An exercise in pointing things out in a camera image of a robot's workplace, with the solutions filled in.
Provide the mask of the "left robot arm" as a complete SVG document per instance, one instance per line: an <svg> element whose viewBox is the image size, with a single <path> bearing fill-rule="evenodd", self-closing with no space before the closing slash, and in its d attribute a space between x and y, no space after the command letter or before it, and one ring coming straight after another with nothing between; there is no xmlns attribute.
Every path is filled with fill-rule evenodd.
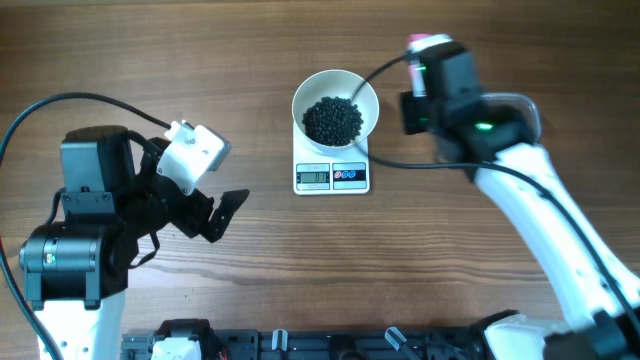
<svg viewBox="0 0 640 360"><path fill-rule="evenodd" d="M114 359L128 273L152 259L138 241L171 224L185 236L219 240L246 189L219 200L196 186L230 143L202 125L171 124L146 139L123 126L69 132L60 155L64 218L37 227L20 250L25 297L65 359Z"/></svg>

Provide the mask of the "pink scoop blue handle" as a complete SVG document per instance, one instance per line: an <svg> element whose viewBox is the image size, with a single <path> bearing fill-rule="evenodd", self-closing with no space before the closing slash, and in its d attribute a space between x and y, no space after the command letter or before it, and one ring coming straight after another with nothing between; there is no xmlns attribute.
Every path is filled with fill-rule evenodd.
<svg viewBox="0 0 640 360"><path fill-rule="evenodd" d="M430 34L412 34L409 36L407 51L409 53L417 52L418 50L423 49L423 45L421 42L429 38ZM409 77L411 80L412 92L415 98L425 97L426 90L424 85L424 79L422 75L422 65L419 60L410 60L409 61Z"/></svg>

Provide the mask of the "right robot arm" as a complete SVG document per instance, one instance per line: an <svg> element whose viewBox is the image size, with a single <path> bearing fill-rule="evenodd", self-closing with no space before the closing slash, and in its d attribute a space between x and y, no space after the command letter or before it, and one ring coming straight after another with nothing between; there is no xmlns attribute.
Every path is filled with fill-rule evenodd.
<svg viewBox="0 0 640 360"><path fill-rule="evenodd" d="M442 165L462 169L511 221L544 271L559 322L520 314L490 321L496 359L635 359L639 279L572 199L540 144L540 114L517 93L488 92L473 57L446 34L415 34L406 59L411 133L434 135Z"/></svg>

